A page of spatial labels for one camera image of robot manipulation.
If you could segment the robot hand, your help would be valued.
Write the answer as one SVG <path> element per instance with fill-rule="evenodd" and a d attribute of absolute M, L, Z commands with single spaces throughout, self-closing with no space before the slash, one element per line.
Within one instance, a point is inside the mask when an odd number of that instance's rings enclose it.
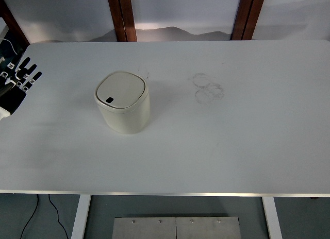
<path fill-rule="evenodd" d="M 33 71 L 37 68 L 33 64 L 27 68 L 31 58 L 25 58 L 15 69 L 13 62 L 1 72 L 1 120 L 14 114 L 25 99 L 27 92 L 41 77 L 42 72 Z"/>

